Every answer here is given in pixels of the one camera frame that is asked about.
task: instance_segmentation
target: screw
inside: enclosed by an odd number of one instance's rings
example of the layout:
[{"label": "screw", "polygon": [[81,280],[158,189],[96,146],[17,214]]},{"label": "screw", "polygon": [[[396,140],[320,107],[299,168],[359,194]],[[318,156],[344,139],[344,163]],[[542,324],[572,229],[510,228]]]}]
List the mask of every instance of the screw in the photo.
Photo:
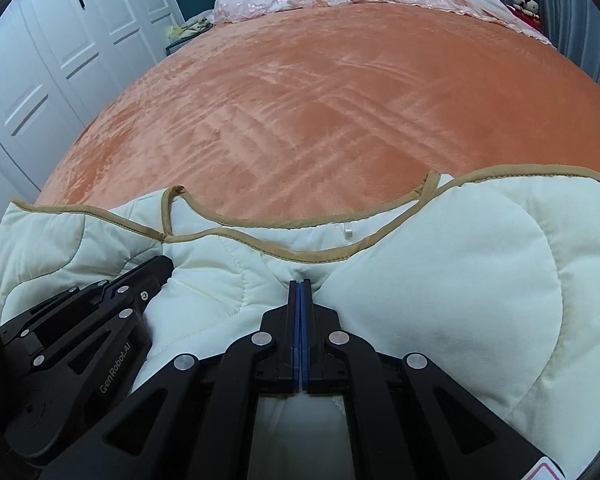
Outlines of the screw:
[{"label": "screw", "polygon": [[407,364],[416,370],[422,370],[427,366],[427,358],[422,354],[410,354],[407,356]]},{"label": "screw", "polygon": [[269,332],[256,332],[251,336],[251,342],[258,346],[268,345],[272,339]]},{"label": "screw", "polygon": [[329,334],[329,341],[331,341],[334,345],[344,345],[349,342],[349,334],[343,332],[342,330],[336,330],[335,332],[331,332]]},{"label": "screw", "polygon": [[195,363],[196,358],[193,355],[182,354],[174,359],[173,366],[178,370],[189,370]]}]

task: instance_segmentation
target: white tag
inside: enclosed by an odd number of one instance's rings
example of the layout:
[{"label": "white tag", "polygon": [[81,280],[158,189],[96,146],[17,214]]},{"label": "white tag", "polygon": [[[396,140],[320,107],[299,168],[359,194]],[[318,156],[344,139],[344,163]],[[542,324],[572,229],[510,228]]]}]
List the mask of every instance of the white tag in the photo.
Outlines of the white tag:
[{"label": "white tag", "polygon": [[344,237],[349,240],[353,236],[351,222],[344,222]]},{"label": "white tag", "polygon": [[551,459],[543,456],[522,480],[566,480]]}]

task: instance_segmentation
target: white wardrobe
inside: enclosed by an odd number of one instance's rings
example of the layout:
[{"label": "white wardrobe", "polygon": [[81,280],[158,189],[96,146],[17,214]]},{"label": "white wardrobe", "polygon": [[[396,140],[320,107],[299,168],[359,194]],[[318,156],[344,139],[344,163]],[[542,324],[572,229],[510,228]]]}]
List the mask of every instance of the white wardrobe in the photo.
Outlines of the white wardrobe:
[{"label": "white wardrobe", "polygon": [[33,201],[84,127],[165,57],[175,0],[13,0],[0,17],[0,218]]}]

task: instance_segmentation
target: tan piping trim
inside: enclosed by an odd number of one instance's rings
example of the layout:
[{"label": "tan piping trim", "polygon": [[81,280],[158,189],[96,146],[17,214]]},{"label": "tan piping trim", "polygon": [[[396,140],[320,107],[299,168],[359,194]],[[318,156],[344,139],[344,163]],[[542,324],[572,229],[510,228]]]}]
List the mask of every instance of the tan piping trim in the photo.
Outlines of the tan piping trim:
[{"label": "tan piping trim", "polygon": [[[440,181],[440,175],[437,174],[435,171],[429,172],[429,175],[427,175],[427,180],[430,178],[435,179],[436,177],[437,185],[437,182]],[[171,227],[171,204],[173,203],[173,199],[176,196],[181,196],[187,202],[187,204],[189,204],[189,207],[192,208],[193,211],[198,213],[200,216],[202,216],[202,218],[206,218],[207,220],[211,220],[212,222],[216,222],[217,224],[223,226],[266,227],[273,229],[300,229],[303,227],[317,227],[324,224],[353,222],[369,218],[371,216],[377,215],[378,213],[391,211],[392,209],[400,207],[401,205],[419,199],[422,195],[425,182],[426,181],[423,180],[420,184],[418,184],[417,188],[401,196],[400,198],[397,198],[396,200],[386,202],[378,206],[373,206],[363,211],[353,211],[351,213],[343,213],[338,215],[320,215],[313,218],[305,218],[300,220],[249,220],[245,218],[233,218],[231,216],[224,216],[211,211],[206,206],[202,205],[200,202],[197,202],[183,186],[174,186],[169,189],[166,189],[164,191],[164,194],[162,195],[162,228],[167,235],[173,235],[173,228]]]},{"label": "tan piping trim", "polygon": [[110,222],[115,224],[123,229],[127,229],[128,231],[132,231],[147,238],[152,238],[153,240],[158,240],[159,242],[164,241],[166,235],[164,233],[160,233],[155,229],[151,229],[145,225],[132,222],[131,220],[127,220],[126,218],[122,218],[122,216],[118,216],[111,211],[107,211],[106,209],[100,209],[99,207],[95,207],[92,205],[65,205],[65,206],[45,206],[45,205],[31,205],[24,200],[20,200],[19,198],[12,198],[11,202],[14,205],[22,209],[23,211],[28,211],[30,213],[47,213],[52,215],[59,215],[62,213],[79,213],[87,216],[93,216],[94,218],[98,218],[100,220],[104,220],[106,222]]},{"label": "tan piping trim", "polygon": [[[164,243],[172,244],[178,242],[187,242],[192,240],[197,240],[199,238],[203,238],[209,235],[217,235],[225,238],[232,238],[233,240],[239,241],[252,247],[256,250],[259,250],[265,254],[269,254],[270,256],[274,256],[277,258],[281,258],[283,260],[290,260],[295,262],[302,262],[308,264],[317,264],[317,263],[328,263],[335,262],[339,260],[345,260],[354,254],[367,249],[380,241],[382,238],[387,236],[390,232],[392,232],[395,228],[403,224],[407,219],[411,216],[415,215],[418,211],[420,211],[430,200],[440,196],[445,191],[451,189],[452,187],[462,186],[468,183],[475,182],[483,182],[485,180],[491,180],[492,178],[507,178],[507,177],[516,177],[516,176],[581,176],[586,178],[592,178],[597,180],[600,183],[600,173],[593,170],[588,170],[587,168],[581,168],[579,166],[562,166],[558,164],[549,165],[549,166],[541,166],[539,164],[521,164],[521,165],[504,165],[504,166],[492,166],[490,168],[484,168],[483,170],[472,171],[466,175],[463,175],[459,178],[451,180],[444,186],[437,188],[436,185],[439,182],[440,176],[435,177],[435,174],[429,173],[425,183],[422,185],[422,188],[418,195],[421,196],[421,199],[418,201],[416,205],[413,205],[407,211],[397,216],[393,221],[389,222],[387,225],[380,228],[374,234],[369,235],[368,237],[363,238],[359,242],[351,244],[347,247],[341,248],[333,248],[327,249],[323,251],[293,251],[290,250],[280,244],[273,242],[266,242],[259,240],[258,238],[254,238],[253,236],[247,235],[243,232],[228,229],[228,228],[215,228],[209,229],[206,231],[202,231],[200,233],[196,233],[193,235],[185,235],[185,236],[173,236],[171,234],[163,234],[151,229],[149,227],[137,224],[135,222],[131,222],[126,220],[118,215],[115,215],[109,211],[104,209],[99,209],[94,206],[32,206],[21,200],[13,200],[13,203],[19,208],[29,211],[29,212],[43,212],[50,214],[61,214],[61,213],[80,213],[86,214],[89,216],[93,216],[99,219],[102,219],[107,222],[111,222],[115,225],[118,225],[122,228],[128,229],[129,231],[136,232],[138,234],[142,234],[147,236],[148,238],[152,238],[158,241],[162,241]],[[162,197],[162,206],[164,207],[165,202],[170,203],[171,193],[180,194],[180,191],[184,190],[182,187],[173,187],[171,190],[165,192]],[[405,197],[402,199],[398,199],[398,201],[391,202],[391,204],[395,204],[396,202],[400,202],[397,205],[401,205]],[[378,212],[389,210],[387,204],[384,206],[380,206],[378,208],[372,208],[364,212],[365,214],[369,214],[369,211],[377,210]],[[332,217],[323,217],[330,218],[331,221],[334,218],[338,218],[339,221],[342,218],[360,218],[360,213],[356,213],[354,215],[337,215]],[[249,222],[249,224],[253,224],[254,226],[263,226],[262,224],[256,224],[255,222]],[[273,222],[274,225],[280,224],[280,222]]]},{"label": "tan piping trim", "polygon": [[293,251],[273,242],[266,242],[249,236],[240,231],[233,231],[231,229],[210,229],[201,233],[189,236],[167,236],[165,243],[177,243],[190,240],[197,240],[207,235],[218,235],[227,238],[237,240],[249,247],[257,249],[270,256],[275,256],[283,260],[290,260],[293,262],[301,262],[306,264],[318,264],[318,263],[329,263],[346,260],[354,254],[368,249],[372,245],[378,243],[382,238],[391,233],[394,229],[399,227],[410,217],[420,211],[430,200],[442,195],[445,191],[452,187],[459,187],[468,183],[484,182],[491,180],[492,178],[507,178],[513,176],[583,176],[587,178],[593,178],[600,182],[600,173],[587,168],[580,168],[578,166],[541,166],[539,164],[524,164],[524,165],[503,165],[503,166],[491,166],[483,170],[472,171],[462,177],[453,179],[447,182],[440,188],[435,188],[433,182],[437,185],[437,180],[429,174],[425,189],[423,189],[422,198],[418,203],[411,208],[407,209],[404,213],[397,216],[393,221],[384,225],[375,233],[363,238],[359,242],[351,244],[347,247],[338,247],[333,249],[327,249],[323,251]]}]

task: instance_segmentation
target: orange bed sheet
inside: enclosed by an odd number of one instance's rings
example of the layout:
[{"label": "orange bed sheet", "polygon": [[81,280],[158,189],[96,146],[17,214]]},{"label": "orange bed sheet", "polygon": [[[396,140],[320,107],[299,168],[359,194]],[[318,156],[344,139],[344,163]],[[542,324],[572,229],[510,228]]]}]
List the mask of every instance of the orange bed sheet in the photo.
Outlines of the orange bed sheet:
[{"label": "orange bed sheet", "polygon": [[600,171],[600,87],[494,23],[366,3],[192,41],[87,127],[38,203],[181,184],[220,214],[299,219],[394,200],[429,170],[522,163]]}]

